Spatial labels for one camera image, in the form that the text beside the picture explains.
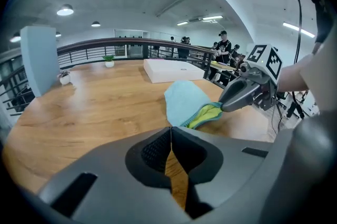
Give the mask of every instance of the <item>potted plant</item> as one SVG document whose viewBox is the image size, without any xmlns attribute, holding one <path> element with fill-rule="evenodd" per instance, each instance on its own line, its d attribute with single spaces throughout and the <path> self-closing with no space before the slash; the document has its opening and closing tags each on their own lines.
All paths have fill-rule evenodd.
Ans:
<svg viewBox="0 0 337 224">
<path fill-rule="evenodd" d="M 113 67 L 115 65 L 115 56 L 114 55 L 106 55 L 103 57 L 105 60 L 105 66 L 106 67 Z"/>
<path fill-rule="evenodd" d="M 60 79 L 60 82 L 62 83 L 62 85 L 65 85 L 67 83 L 70 82 L 70 72 L 65 70 L 62 71 L 59 75 L 58 78 Z"/>
</svg>

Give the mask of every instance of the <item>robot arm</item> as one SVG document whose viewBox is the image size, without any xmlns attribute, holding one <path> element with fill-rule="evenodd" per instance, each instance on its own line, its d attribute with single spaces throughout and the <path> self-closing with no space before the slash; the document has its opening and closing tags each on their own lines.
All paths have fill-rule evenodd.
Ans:
<svg viewBox="0 0 337 224">
<path fill-rule="evenodd" d="M 267 110 L 275 105 L 281 67 L 282 60 L 273 46 L 255 45 L 240 66 L 240 76 L 222 92 L 221 110 L 232 112 L 253 103 Z"/>
</svg>

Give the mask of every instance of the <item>light blue towel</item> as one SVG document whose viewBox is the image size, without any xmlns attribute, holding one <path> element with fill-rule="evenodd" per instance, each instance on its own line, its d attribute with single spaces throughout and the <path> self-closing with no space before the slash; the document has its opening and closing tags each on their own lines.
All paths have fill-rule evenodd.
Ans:
<svg viewBox="0 0 337 224">
<path fill-rule="evenodd" d="M 206 104 L 217 107 L 221 105 L 218 102 L 211 102 L 210 98 L 192 81 L 176 81 L 165 91 L 164 95 L 167 120 L 172 126 L 186 126 Z"/>
</svg>

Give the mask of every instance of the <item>metal railing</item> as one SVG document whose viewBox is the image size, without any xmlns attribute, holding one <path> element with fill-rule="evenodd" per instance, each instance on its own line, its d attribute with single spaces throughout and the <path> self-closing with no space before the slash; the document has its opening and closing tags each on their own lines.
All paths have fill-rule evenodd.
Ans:
<svg viewBox="0 0 337 224">
<path fill-rule="evenodd" d="M 35 98 L 23 66 L 0 81 L 0 98 L 10 116 L 19 116 Z"/>
<path fill-rule="evenodd" d="M 115 60 L 164 58 L 190 62 L 205 71 L 210 69 L 211 50 L 183 43 L 146 38 L 105 38 L 79 42 L 57 49 L 61 69 L 79 64 L 104 61 L 102 56 L 114 55 Z"/>
</svg>

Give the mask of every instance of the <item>fluorescent light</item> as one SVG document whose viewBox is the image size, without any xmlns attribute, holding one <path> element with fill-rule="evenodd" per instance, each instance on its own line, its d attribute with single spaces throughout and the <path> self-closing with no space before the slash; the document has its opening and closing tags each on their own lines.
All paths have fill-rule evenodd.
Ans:
<svg viewBox="0 0 337 224">
<path fill-rule="evenodd" d="M 205 21 L 205 20 L 222 19 L 222 18 L 223 18 L 222 16 L 213 16 L 213 17 L 205 17 L 202 19 Z"/>
<path fill-rule="evenodd" d="M 16 32 L 9 41 L 15 43 L 19 42 L 20 40 L 21 40 L 20 33 Z"/>
<path fill-rule="evenodd" d="M 188 22 L 182 22 L 182 23 L 179 23 L 177 25 L 184 25 L 184 24 L 188 24 Z"/>
<path fill-rule="evenodd" d="M 289 28 L 291 28 L 291 29 L 294 29 L 294 30 L 296 30 L 296 31 L 300 30 L 297 26 L 294 26 L 294 25 L 291 25 L 291 24 L 283 23 L 283 25 L 286 26 L 286 27 L 289 27 Z M 309 36 L 309 37 L 311 37 L 311 38 L 315 37 L 314 34 L 311 34 L 311 33 L 309 33 L 308 31 L 303 30 L 303 29 L 301 29 L 301 33 L 302 33 L 302 34 L 305 34 L 305 35 L 307 35 L 307 36 Z"/>
<path fill-rule="evenodd" d="M 72 15 L 74 13 L 73 7 L 69 4 L 65 4 L 61 7 L 61 9 L 56 12 L 57 15 L 59 16 L 68 16 Z"/>
<path fill-rule="evenodd" d="M 91 26 L 92 27 L 100 27 L 101 24 L 98 21 L 96 21 L 96 22 L 93 22 Z"/>
</svg>

